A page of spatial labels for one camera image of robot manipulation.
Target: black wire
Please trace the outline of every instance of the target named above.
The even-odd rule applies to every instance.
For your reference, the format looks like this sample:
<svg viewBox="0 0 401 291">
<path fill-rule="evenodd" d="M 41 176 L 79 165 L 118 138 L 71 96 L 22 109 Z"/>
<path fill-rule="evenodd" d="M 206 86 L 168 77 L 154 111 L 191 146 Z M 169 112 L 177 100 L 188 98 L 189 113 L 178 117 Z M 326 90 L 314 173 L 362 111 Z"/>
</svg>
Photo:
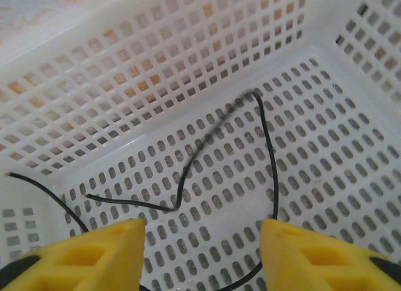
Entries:
<svg viewBox="0 0 401 291">
<path fill-rule="evenodd" d="M 260 117 L 261 117 L 261 121 L 262 121 L 262 127 L 263 127 L 263 132 L 264 132 L 264 137 L 266 139 L 266 144 L 268 147 L 268 151 L 269 151 L 269 156 L 270 156 L 270 163 L 271 163 L 271 168 L 272 168 L 272 172 L 273 172 L 273 214 L 272 214 L 272 219 L 277 219 L 278 217 L 278 172 L 277 172 L 277 166 L 276 166 L 276 159 L 274 158 L 274 149 L 273 149 L 273 145 L 271 143 L 270 140 L 270 136 L 269 136 L 269 131 L 268 131 L 268 127 L 266 124 L 266 117 L 264 114 L 264 106 L 263 106 L 263 101 L 262 98 L 259 96 L 259 94 L 256 91 L 248 91 L 246 93 L 244 93 L 241 97 L 239 97 L 238 99 L 236 99 L 233 102 L 233 106 L 234 109 L 235 108 L 240 108 L 243 106 L 242 104 L 242 100 L 246 99 L 247 96 L 252 95 L 255 97 L 256 101 L 258 102 L 258 106 L 259 106 L 259 112 L 260 112 Z M 169 207 L 163 207 L 161 205 L 154 205 L 152 203 L 146 203 L 146 202 L 139 202 L 136 200 L 118 200 L 118 199 L 109 199 L 109 198 L 104 198 L 104 197 L 99 197 L 96 195 L 92 195 L 92 194 L 87 194 L 86 197 L 92 200 L 98 200 L 100 202 L 107 202 L 107 203 L 116 203 L 116 204 L 127 204 L 127 205 L 135 205 L 135 206 L 140 206 L 140 207 L 147 207 L 147 208 L 154 208 L 156 210 L 161 210 L 164 212 L 174 212 L 177 211 L 182 203 L 182 194 L 184 191 L 184 183 L 185 183 L 185 179 L 187 178 L 190 166 L 192 165 L 192 163 L 194 162 L 194 160 L 199 156 L 199 154 L 202 153 L 202 151 L 204 150 L 206 144 L 208 144 L 208 142 L 211 140 L 212 135 L 220 128 L 221 125 L 223 125 L 224 122 L 226 122 L 230 117 L 232 116 L 232 112 L 228 112 L 226 113 L 223 117 L 221 117 L 220 121 L 213 127 L 213 129 L 210 130 L 210 132 L 208 134 L 206 134 L 203 142 L 198 146 L 197 151 L 194 153 L 194 155 L 192 155 L 192 157 L 190 158 L 190 160 L 187 162 L 186 166 L 184 167 L 183 171 L 182 171 L 182 175 L 179 181 L 179 185 L 177 188 L 177 201 L 176 204 L 174 205 L 173 208 L 169 208 Z M 47 189 L 45 186 L 43 186 L 42 184 L 36 182 L 35 180 L 32 180 L 24 175 L 20 175 L 17 173 L 8 173 L 9 176 L 11 177 L 15 177 L 15 178 L 19 178 L 20 180 L 24 180 L 28 183 L 31 183 L 32 185 L 40 188 L 41 190 L 43 190 L 46 194 L 48 194 L 56 203 L 58 203 L 62 208 L 64 208 L 64 210 L 67 212 L 67 214 L 69 214 L 76 222 L 77 224 L 79 224 L 79 226 L 81 227 L 81 229 L 84 232 L 88 232 L 88 228 L 86 227 L 86 225 L 80 220 L 80 218 L 78 217 L 78 215 L 73 212 L 64 202 L 62 202 L 52 191 L 50 191 L 49 189 Z M 238 281 L 219 289 L 218 291 L 232 291 L 234 289 L 239 288 L 240 286 L 244 285 L 245 283 L 247 283 L 249 280 L 251 280 L 260 270 L 262 269 L 262 262 L 259 262 L 247 275 L 245 275 L 243 278 L 239 279 Z M 150 291 L 148 288 L 144 287 L 143 285 L 140 285 L 139 287 L 140 291 Z"/>
<path fill-rule="evenodd" d="M 260 112 L 260 117 L 262 121 L 262 128 L 264 132 L 264 137 L 266 139 L 266 144 L 268 146 L 268 151 L 269 151 L 269 156 L 270 156 L 270 163 L 271 163 L 271 168 L 273 172 L 273 214 L 272 214 L 272 219 L 277 219 L 278 216 L 278 172 L 277 172 L 277 166 L 276 166 L 276 159 L 274 157 L 274 149 L 273 145 L 270 140 L 270 135 L 268 131 L 268 126 L 266 123 L 266 116 L 264 114 L 264 106 L 263 106 L 263 101 L 260 95 L 256 91 L 248 91 L 244 93 L 241 97 L 236 99 L 233 102 L 234 109 L 236 108 L 241 108 L 242 101 L 246 99 L 247 96 L 252 95 L 255 97 L 256 101 L 258 102 L 259 106 L 259 112 Z M 192 157 L 189 159 L 187 162 L 186 166 L 184 167 L 181 178 L 178 184 L 177 188 L 177 200 L 175 202 L 175 205 L 173 208 L 169 207 L 163 207 L 161 205 L 154 205 L 152 203 L 147 203 L 147 202 L 139 202 L 137 200 L 121 200 L 121 199 L 111 199 L 111 198 L 105 198 L 105 197 L 100 197 L 97 195 L 92 195 L 92 194 L 87 194 L 86 197 L 89 199 L 93 200 L 98 200 L 100 202 L 107 202 L 107 203 L 115 203 L 115 204 L 126 204 L 126 205 L 135 205 L 138 207 L 147 207 L 147 208 L 154 208 L 155 210 L 161 210 L 164 212 L 173 212 L 177 211 L 182 203 L 182 194 L 184 192 L 184 183 L 185 179 L 187 178 L 189 169 L 194 162 L 194 160 L 202 153 L 204 148 L 206 147 L 206 144 L 209 143 L 209 141 L 212 138 L 212 135 L 216 133 L 216 131 L 232 116 L 232 112 L 228 112 L 223 117 L 220 118 L 220 121 L 213 126 L 213 128 L 206 134 L 205 138 L 201 142 L 201 144 L 198 146 L 197 150 L 195 153 L 192 155 Z M 245 275 L 243 278 L 239 279 L 238 281 L 219 289 L 218 291 L 232 291 L 234 289 L 239 288 L 240 286 L 244 285 L 248 281 L 250 281 L 258 272 L 262 269 L 262 262 L 259 262 L 247 275 Z"/>
<path fill-rule="evenodd" d="M 23 181 L 26 181 L 26 182 L 38 187 L 40 190 L 44 191 L 59 206 L 61 206 L 67 212 L 67 214 L 69 214 L 77 222 L 77 224 L 80 226 L 80 228 L 83 230 L 84 233 L 89 232 L 89 229 L 82 222 L 82 220 L 78 217 L 78 215 L 75 212 L 73 212 L 72 209 L 70 209 L 64 202 L 61 201 L 60 198 L 58 198 L 52 191 L 47 189 L 44 185 L 42 185 L 41 183 L 38 183 L 36 180 L 33 180 L 33 179 L 29 178 L 29 177 L 26 177 L 24 175 L 17 174 L 17 173 L 14 173 L 14 172 L 9 172 L 6 175 L 8 175 L 10 177 L 18 178 L 18 179 L 23 180 Z"/>
</svg>

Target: yellow plastic part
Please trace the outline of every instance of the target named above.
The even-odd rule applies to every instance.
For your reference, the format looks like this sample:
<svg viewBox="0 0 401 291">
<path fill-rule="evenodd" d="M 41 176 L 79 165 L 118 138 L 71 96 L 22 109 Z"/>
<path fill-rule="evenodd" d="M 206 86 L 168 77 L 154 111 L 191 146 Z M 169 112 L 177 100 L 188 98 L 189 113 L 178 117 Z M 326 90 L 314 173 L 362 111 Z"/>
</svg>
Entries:
<svg viewBox="0 0 401 291">
<path fill-rule="evenodd" d="M 260 248 L 269 291 L 401 291 L 368 259 L 387 257 L 287 223 L 264 220 Z"/>
<path fill-rule="evenodd" d="M 3 291 L 139 290 L 145 222 L 133 219 L 29 252 L 41 259 Z"/>
</svg>

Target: white surface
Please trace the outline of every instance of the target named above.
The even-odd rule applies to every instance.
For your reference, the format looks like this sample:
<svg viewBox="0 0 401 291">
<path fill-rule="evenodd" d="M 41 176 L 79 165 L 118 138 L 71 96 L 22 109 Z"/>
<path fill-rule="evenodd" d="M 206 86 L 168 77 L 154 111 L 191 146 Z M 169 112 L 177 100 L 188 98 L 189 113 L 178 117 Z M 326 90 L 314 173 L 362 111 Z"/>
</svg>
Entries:
<svg viewBox="0 0 401 291">
<path fill-rule="evenodd" d="M 194 148 L 197 140 L 212 127 L 211 117 L 217 119 L 221 111 L 225 112 L 226 104 L 245 89 L 259 88 L 268 108 L 266 115 L 279 166 L 280 219 L 376 249 L 400 262 L 401 232 L 396 224 L 400 223 L 401 211 L 398 103 L 382 96 L 382 91 L 371 81 L 360 81 L 365 77 L 363 72 L 344 57 L 343 51 L 335 44 L 335 38 L 330 43 L 323 37 L 313 38 L 317 33 L 313 29 L 317 27 L 315 23 L 320 8 L 308 9 L 309 0 L 305 1 L 303 8 L 299 8 L 299 0 L 277 0 L 276 3 L 269 0 L 266 9 L 261 9 L 263 0 L 194 0 L 189 6 L 185 5 L 186 0 L 177 2 L 180 12 L 172 14 L 169 8 L 174 7 L 174 2 L 169 0 L 142 0 L 141 6 L 135 0 L 124 0 L 118 3 L 120 14 L 115 12 L 117 5 L 114 4 L 117 3 L 99 7 L 102 11 L 98 13 L 101 14 L 99 18 L 82 22 L 29 53 L 32 63 L 26 64 L 23 58 L 17 58 L 11 63 L 16 68 L 3 67 L 0 72 L 1 82 L 5 81 L 1 88 L 4 95 L 0 116 L 0 144 L 5 147 L 0 152 L 2 168 L 29 173 L 53 186 L 92 228 L 127 218 L 146 218 L 147 259 L 142 283 L 147 287 L 157 288 L 159 285 L 162 290 L 209 290 L 217 284 L 223 287 L 229 283 L 228 277 L 235 281 L 241 276 L 240 268 L 243 273 L 248 273 L 247 263 L 252 268 L 251 260 L 258 263 L 256 223 L 272 210 L 268 195 L 273 182 L 269 168 L 266 168 L 269 159 L 264 138 L 258 136 L 260 119 L 254 110 L 255 102 L 246 103 L 237 112 L 191 169 L 192 176 L 185 184 L 186 201 L 177 213 L 164 214 L 106 203 L 97 205 L 84 202 L 81 194 L 137 197 L 171 205 L 171 196 L 176 193 L 176 179 L 190 156 L 189 148 Z M 224 2 L 227 8 L 219 11 L 218 6 L 223 7 L 221 4 Z M 273 20 L 274 11 L 285 10 L 291 2 L 296 2 L 294 11 Z M 213 13 L 206 16 L 203 7 L 208 7 L 208 4 L 212 4 Z M 133 10 L 133 6 L 138 9 L 131 17 L 125 12 Z M 164 18 L 153 18 L 158 14 L 149 8 L 155 6 L 162 7 Z M 251 14 L 252 6 L 255 6 L 256 13 L 247 16 L 248 6 Z M 350 16 L 358 6 L 351 7 Z M 236 23 L 238 10 L 245 11 L 244 19 Z M 136 20 L 135 15 L 142 11 L 151 22 L 149 26 L 140 27 L 143 19 Z M 189 15 L 193 12 L 197 12 L 202 21 L 191 26 Z M 266 14 L 270 22 L 263 26 Z M 304 20 L 297 25 L 302 15 Z M 102 22 L 99 27 L 90 25 L 107 17 L 109 21 Z M 224 28 L 228 23 L 224 24 L 226 17 L 230 25 Z M 180 26 L 181 19 L 186 23 L 184 30 Z M 291 19 L 293 28 L 286 31 L 286 23 Z M 124 36 L 127 27 L 122 29 L 119 26 L 125 20 L 130 21 L 135 31 L 127 37 Z M 257 29 L 251 32 L 254 21 Z M 276 29 L 280 25 L 281 33 Z M 82 35 L 85 27 L 90 27 L 90 30 Z M 116 43 L 112 33 L 104 36 L 107 27 L 115 28 Z M 172 36 L 162 40 L 160 28 L 165 27 L 172 28 Z M 200 43 L 196 39 L 199 31 L 205 35 L 205 40 Z M 296 37 L 298 31 L 302 31 L 299 39 Z M 271 35 L 269 40 L 266 39 L 267 32 Z M 158 38 L 154 47 L 146 40 L 152 33 Z M 94 43 L 89 45 L 86 41 L 93 36 L 103 46 L 99 52 L 93 51 L 96 48 Z M 225 43 L 226 36 L 233 37 L 231 43 Z M 286 44 L 289 36 L 291 42 Z M 144 47 L 140 54 L 135 54 L 136 49 L 130 46 L 137 41 Z M 217 41 L 222 46 L 214 52 L 213 44 Z M 280 41 L 281 48 L 276 48 Z M 59 48 L 54 46 L 56 43 L 60 43 Z M 246 44 L 247 51 L 241 53 L 243 44 Z M 88 55 L 83 61 L 79 60 L 77 51 L 75 54 L 71 52 L 77 46 Z M 48 54 L 43 54 L 45 48 L 49 48 Z M 202 57 L 204 48 L 209 50 L 209 55 Z M 118 57 L 116 53 L 123 49 L 127 50 L 130 59 L 121 60 L 126 59 L 125 53 Z M 165 61 L 158 55 L 160 52 L 163 52 Z M 57 62 L 61 61 L 58 57 L 62 55 L 72 62 L 66 70 L 62 69 L 66 63 Z M 108 64 L 102 63 L 105 58 L 114 60 L 112 69 L 107 69 Z M 45 63 L 50 66 L 40 70 Z M 88 70 L 93 65 L 100 70 L 96 78 L 91 78 L 90 73 L 97 72 Z M 140 74 L 133 78 L 129 69 L 134 66 Z M 31 71 L 43 83 L 34 87 L 23 78 Z M 122 76 L 114 78 L 119 73 L 126 82 L 120 80 Z M 81 85 L 77 74 L 87 79 Z M 113 89 L 102 89 L 101 83 L 105 79 Z M 16 94 L 12 91 L 14 87 L 7 87 L 13 81 L 18 81 L 27 90 Z M 73 88 L 65 93 L 59 87 L 62 81 L 71 83 Z M 144 89 L 143 81 L 148 88 L 141 91 Z M 265 88 L 266 83 L 272 91 Z M 125 90 L 129 87 L 135 88 L 135 96 L 127 96 Z M 162 88 L 165 88 L 165 93 L 160 91 Z M 32 97 L 39 101 L 29 102 Z M 105 103 L 110 108 L 102 111 Z M 22 107 L 28 110 L 27 115 L 23 115 Z M 126 113 L 125 108 L 130 108 L 132 113 Z M 57 112 L 60 117 L 52 118 L 56 116 L 49 111 Z M 132 123 L 135 118 L 141 123 Z M 44 126 L 34 128 L 39 123 L 44 123 Z M 92 129 L 97 133 L 91 135 Z M 43 140 L 35 143 L 39 137 L 48 143 Z M 107 142 L 100 144 L 97 140 Z M 27 150 L 32 149 L 25 147 L 27 145 L 35 151 L 29 154 Z M 78 150 L 85 155 L 77 156 Z M 22 158 L 8 158 L 13 153 Z M 75 160 L 69 162 L 69 156 Z M 34 165 L 32 163 L 37 166 L 32 169 L 26 166 Z M 44 176 L 41 171 L 53 173 Z M 11 178 L 5 178 L 1 183 L 5 187 L 0 193 L 0 209 L 12 209 L 15 216 L 1 218 L 6 232 L 0 239 L 0 263 L 16 258 L 30 247 L 78 233 L 76 224 L 65 218 L 62 210 L 39 190 Z M 32 208 L 34 215 L 23 216 L 22 208 Z M 24 217 L 35 219 L 36 228 L 25 228 Z M 39 240 L 36 236 L 28 237 L 31 232 L 37 233 Z M 182 242 L 180 240 L 185 243 L 186 251 L 180 251 L 183 248 L 177 244 Z M 232 253 L 225 253 L 227 242 Z M 264 290 L 263 275 L 258 277 L 250 285 L 254 290 Z"/>
</svg>

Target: white plastic basket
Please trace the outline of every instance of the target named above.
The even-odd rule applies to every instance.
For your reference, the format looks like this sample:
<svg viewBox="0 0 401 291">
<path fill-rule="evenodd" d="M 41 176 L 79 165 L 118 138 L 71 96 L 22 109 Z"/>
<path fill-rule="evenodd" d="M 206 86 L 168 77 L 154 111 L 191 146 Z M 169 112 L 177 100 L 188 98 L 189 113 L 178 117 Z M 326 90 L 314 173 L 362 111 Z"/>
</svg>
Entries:
<svg viewBox="0 0 401 291">
<path fill-rule="evenodd" d="M 179 212 L 196 144 L 259 88 L 280 220 L 401 262 L 401 0 L 87 0 L 0 47 L 3 171 L 52 187 L 92 229 L 147 221 L 142 284 L 211 290 L 259 261 L 272 209 L 255 102 L 214 137 Z M 0 265 L 79 234 L 40 190 L 0 179 Z M 261 272 L 246 290 L 264 290 Z"/>
</svg>

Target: patterned fabric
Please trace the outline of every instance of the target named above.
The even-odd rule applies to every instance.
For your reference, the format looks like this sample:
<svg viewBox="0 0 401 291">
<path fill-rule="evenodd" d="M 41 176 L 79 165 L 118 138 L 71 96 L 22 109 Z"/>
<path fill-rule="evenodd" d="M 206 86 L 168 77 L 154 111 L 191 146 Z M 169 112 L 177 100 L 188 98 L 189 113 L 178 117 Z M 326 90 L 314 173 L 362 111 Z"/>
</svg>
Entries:
<svg viewBox="0 0 401 291">
<path fill-rule="evenodd" d="M 0 44 L 80 0 L 0 0 Z"/>
</svg>

